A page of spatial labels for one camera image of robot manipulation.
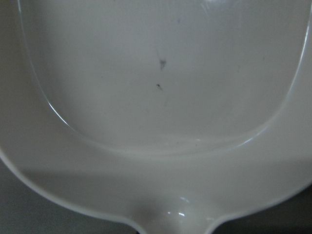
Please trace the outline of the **white plastic dustpan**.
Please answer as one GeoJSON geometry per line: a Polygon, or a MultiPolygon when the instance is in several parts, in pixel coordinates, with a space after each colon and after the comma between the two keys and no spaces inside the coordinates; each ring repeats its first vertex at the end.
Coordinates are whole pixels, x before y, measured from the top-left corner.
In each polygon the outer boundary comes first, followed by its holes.
{"type": "Polygon", "coordinates": [[[1,1],[0,158],[142,234],[286,200],[312,182],[311,1],[1,1]]]}

